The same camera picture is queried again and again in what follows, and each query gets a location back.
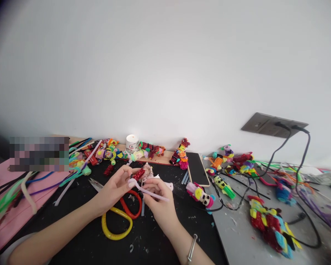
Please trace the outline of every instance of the hand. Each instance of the hand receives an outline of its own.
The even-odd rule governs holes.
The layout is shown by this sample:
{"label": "hand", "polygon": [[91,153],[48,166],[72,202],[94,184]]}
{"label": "hand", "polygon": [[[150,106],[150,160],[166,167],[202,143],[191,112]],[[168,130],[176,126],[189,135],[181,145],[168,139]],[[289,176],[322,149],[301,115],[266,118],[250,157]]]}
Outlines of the hand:
{"label": "hand", "polygon": [[173,192],[167,187],[163,180],[155,178],[146,180],[143,188],[149,189],[149,191],[169,199],[168,202],[162,200],[157,201],[157,199],[154,199],[152,196],[143,193],[145,203],[151,209],[162,231],[168,236],[180,225],[175,212]]}
{"label": "hand", "polygon": [[125,193],[131,190],[128,180],[131,174],[139,170],[139,168],[133,169],[127,165],[123,165],[118,169],[107,184],[104,185],[103,189],[88,202],[94,209],[96,217],[102,216],[109,211]]}

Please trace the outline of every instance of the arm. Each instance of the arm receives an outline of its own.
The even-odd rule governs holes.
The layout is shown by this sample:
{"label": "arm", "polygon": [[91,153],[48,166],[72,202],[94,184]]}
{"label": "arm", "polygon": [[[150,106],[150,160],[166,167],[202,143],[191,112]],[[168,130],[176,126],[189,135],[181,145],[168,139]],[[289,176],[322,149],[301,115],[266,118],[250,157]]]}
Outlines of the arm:
{"label": "arm", "polygon": [[127,180],[138,170],[122,166],[93,199],[20,244],[10,255],[8,264],[45,264],[86,225],[102,216],[131,189]]}
{"label": "arm", "polygon": [[91,206],[86,203],[24,241],[12,252],[8,264],[45,264],[97,217]]}
{"label": "arm", "polygon": [[[173,193],[161,179],[148,179],[143,188],[149,188],[170,199],[169,202],[156,201],[148,194],[143,194],[145,203],[152,210],[153,216],[164,234],[174,247],[181,264],[188,264],[188,254],[193,242],[193,237],[185,230],[178,220],[175,212]],[[196,243],[191,258],[191,265],[214,264],[206,253]]]}

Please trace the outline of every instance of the silver bangle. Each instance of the silver bangle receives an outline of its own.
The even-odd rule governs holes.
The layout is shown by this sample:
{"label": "silver bangle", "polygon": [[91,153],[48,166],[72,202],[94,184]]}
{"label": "silver bangle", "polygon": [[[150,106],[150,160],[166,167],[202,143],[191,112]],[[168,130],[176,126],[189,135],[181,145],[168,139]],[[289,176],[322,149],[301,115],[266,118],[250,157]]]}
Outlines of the silver bangle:
{"label": "silver bangle", "polygon": [[194,252],[196,240],[197,240],[197,234],[194,234],[194,240],[192,241],[192,245],[191,245],[191,248],[190,248],[190,251],[189,251],[189,254],[188,254],[188,265],[191,262],[191,258],[192,258],[192,254]]}

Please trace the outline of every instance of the red scissor handle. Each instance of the red scissor handle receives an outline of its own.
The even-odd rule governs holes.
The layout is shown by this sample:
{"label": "red scissor handle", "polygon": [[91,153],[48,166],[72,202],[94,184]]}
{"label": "red scissor handle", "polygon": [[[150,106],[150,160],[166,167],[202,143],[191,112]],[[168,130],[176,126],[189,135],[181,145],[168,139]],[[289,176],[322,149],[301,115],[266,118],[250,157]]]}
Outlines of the red scissor handle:
{"label": "red scissor handle", "polygon": [[139,212],[136,215],[133,215],[132,212],[130,212],[128,206],[126,205],[123,197],[120,198],[120,202],[121,202],[122,207],[124,208],[125,213],[128,216],[130,216],[131,219],[135,220],[137,217],[140,216],[140,213],[141,213],[141,208],[142,208],[141,197],[136,191],[133,191],[133,190],[128,191],[128,193],[135,195],[136,198],[139,200]]}

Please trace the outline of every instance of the black table mat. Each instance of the black table mat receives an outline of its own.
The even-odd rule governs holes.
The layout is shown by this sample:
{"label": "black table mat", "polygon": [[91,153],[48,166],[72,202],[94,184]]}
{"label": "black table mat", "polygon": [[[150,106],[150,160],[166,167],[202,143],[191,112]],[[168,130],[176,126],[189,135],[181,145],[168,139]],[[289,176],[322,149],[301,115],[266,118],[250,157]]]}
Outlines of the black table mat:
{"label": "black table mat", "polygon": [[[53,203],[63,191],[63,188],[59,188],[1,252],[22,236],[44,229],[93,198],[96,190],[90,185],[88,179],[91,177],[104,185],[110,178],[103,175],[109,164],[108,161],[104,161],[100,165],[91,167],[91,175],[76,179],[59,206],[55,207]],[[124,164],[126,161],[117,160],[112,174]],[[131,167],[142,167],[144,164],[133,162]],[[150,163],[150,165],[153,167],[154,175],[159,174],[164,181],[173,182],[173,193],[182,198],[174,195],[177,215],[185,229],[190,235],[194,233],[198,235],[198,244],[215,264],[227,264],[217,229],[211,224],[213,217],[193,207],[201,208],[203,205],[195,202],[186,193],[185,185],[181,184],[186,171],[177,166],[156,163]],[[133,202],[128,197],[129,194],[124,196],[126,204],[135,214],[138,211],[138,200],[135,199]],[[120,202],[117,202],[115,207],[122,209]],[[100,262],[104,264],[179,264],[172,245],[147,206],[145,206],[145,216],[140,215],[133,222],[133,228],[128,236],[119,241],[112,241],[107,239],[102,231],[101,218],[95,219],[56,254],[50,264],[96,264]],[[116,213],[108,211],[107,226],[112,233],[119,234],[129,227],[129,222]]]}

